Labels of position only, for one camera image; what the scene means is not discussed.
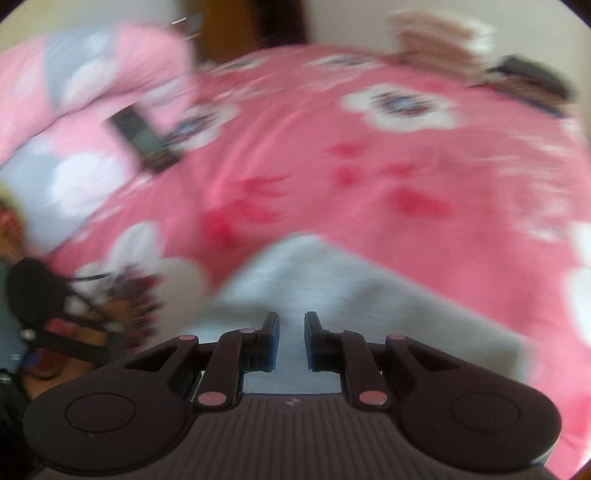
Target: ribbed black surface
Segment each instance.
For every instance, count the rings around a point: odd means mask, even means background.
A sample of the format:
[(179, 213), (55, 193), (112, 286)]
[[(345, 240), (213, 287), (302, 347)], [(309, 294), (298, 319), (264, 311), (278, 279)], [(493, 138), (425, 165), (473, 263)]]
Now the ribbed black surface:
[[(351, 408), (341, 395), (246, 395), (240, 406), (199, 417), (168, 456), (121, 480), (452, 480), (461, 472), (410, 446), (386, 415)], [(78, 477), (46, 469), (35, 480)], [(543, 468), (496, 480), (553, 480)]]

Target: black phone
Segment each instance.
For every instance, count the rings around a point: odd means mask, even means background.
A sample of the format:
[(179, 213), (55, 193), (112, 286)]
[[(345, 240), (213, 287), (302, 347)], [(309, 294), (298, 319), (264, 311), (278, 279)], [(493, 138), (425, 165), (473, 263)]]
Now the black phone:
[(180, 162), (180, 157), (168, 148), (133, 105), (109, 120), (139, 154), (143, 168), (161, 173)]

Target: light blue blanket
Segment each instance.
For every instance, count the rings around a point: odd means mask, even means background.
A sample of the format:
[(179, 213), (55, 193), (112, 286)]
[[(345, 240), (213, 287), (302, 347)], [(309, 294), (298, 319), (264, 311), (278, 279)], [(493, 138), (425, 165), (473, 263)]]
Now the light blue blanket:
[(280, 315), (277, 369), (251, 373), (253, 393), (335, 393), (339, 379), (307, 368), (304, 314), (316, 311), (325, 329), (352, 330), (368, 342), (402, 333), (456, 357), (524, 380), (525, 340), (406, 278), (343, 252), (316, 236), (292, 236), (267, 248), (228, 282), (204, 314), (180, 333), (201, 342)]

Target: floral bedspread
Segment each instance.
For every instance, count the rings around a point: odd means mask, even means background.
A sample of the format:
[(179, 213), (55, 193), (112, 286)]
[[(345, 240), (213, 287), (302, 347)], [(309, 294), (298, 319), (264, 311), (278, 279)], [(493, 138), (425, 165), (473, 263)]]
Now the floral bedspread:
[(569, 477), (591, 436), (591, 171), (578, 122), (317, 46), (195, 80), (184, 160), (137, 176), (53, 265), (159, 274), (156, 343), (254, 252), (318, 233), (530, 338), (530, 383), (564, 422), (549, 467)]

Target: wooden door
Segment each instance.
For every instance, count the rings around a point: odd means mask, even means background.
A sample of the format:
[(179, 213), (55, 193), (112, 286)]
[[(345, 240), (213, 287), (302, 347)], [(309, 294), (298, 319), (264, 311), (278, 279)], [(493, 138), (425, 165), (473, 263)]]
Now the wooden door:
[(224, 63), (259, 48), (251, 0), (185, 0), (189, 13), (201, 12), (199, 56)]

